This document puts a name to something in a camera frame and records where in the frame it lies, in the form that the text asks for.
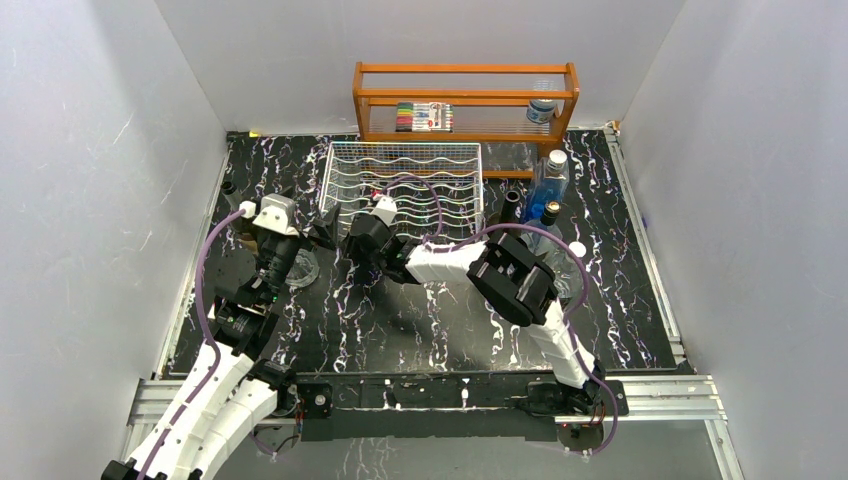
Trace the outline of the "tall clear glass bottle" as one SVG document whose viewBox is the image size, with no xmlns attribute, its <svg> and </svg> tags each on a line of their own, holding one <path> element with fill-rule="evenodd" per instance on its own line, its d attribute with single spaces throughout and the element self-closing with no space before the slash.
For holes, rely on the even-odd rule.
<svg viewBox="0 0 848 480">
<path fill-rule="evenodd" d="M 357 214 L 350 219 L 350 224 L 345 228 L 344 235 L 338 242 L 338 250 L 344 258 L 352 258 L 356 255 L 358 241 L 354 234 L 354 226 L 359 217 L 360 214 Z"/>
</svg>

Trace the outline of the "dark green wine bottle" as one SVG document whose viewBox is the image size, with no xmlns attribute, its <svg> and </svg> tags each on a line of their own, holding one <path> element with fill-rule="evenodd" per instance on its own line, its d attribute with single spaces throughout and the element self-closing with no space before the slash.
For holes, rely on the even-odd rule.
<svg viewBox="0 0 848 480">
<path fill-rule="evenodd" d="M 519 222 L 518 210 L 522 195 L 517 190 L 508 190 L 503 197 L 499 212 L 493 217 L 492 224 L 513 224 Z"/>
</svg>

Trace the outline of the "square bottle brown label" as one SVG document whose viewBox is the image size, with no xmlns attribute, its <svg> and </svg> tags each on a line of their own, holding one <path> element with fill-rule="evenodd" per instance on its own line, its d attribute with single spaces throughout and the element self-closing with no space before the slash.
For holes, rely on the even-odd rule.
<svg viewBox="0 0 848 480">
<path fill-rule="evenodd" d="M 560 212 L 561 205 L 557 201 L 549 201 L 545 204 L 541 216 L 528 221 L 526 226 L 545 231 L 553 237 L 562 240 L 563 234 L 557 225 Z M 554 241 L 536 232 L 523 230 L 520 234 L 520 239 L 531 253 L 540 258 L 544 258 L 548 253 L 555 252 L 558 249 Z"/>
</svg>

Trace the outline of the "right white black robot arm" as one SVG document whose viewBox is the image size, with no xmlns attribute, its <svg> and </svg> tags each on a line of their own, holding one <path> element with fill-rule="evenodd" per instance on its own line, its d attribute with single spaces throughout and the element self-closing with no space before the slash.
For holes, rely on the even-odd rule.
<svg viewBox="0 0 848 480">
<path fill-rule="evenodd" d="M 488 227 L 458 244 L 404 239 L 381 218 L 355 218 L 341 243 L 350 259 L 367 263 L 399 284 L 469 283 L 509 323 L 522 327 L 563 386 L 565 405 L 590 413 L 603 399 L 602 373 L 570 324 L 554 272 L 519 239 L 517 224 Z"/>
</svg>

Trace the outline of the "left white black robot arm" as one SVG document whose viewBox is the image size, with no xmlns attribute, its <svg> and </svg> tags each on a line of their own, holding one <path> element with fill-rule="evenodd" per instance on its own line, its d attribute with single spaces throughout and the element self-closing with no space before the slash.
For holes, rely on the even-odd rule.
<svg viewBox="0 0 848 480">
<path fill-rule="evenodd" d="M 326 419 L 327 383 L 298 381 L 295 372 L 261 356 L 278 317 L 271 311 L 306 239 L 293 223 L 291 199 L 271 194 L 244 201 L 213 230 L 246 220 L 258 236 L 257 272 L 203 324 L 205 343 L 188 377 L 148 436 L 104 479 L 212 479 L 267 417 Z"/>
</svg>

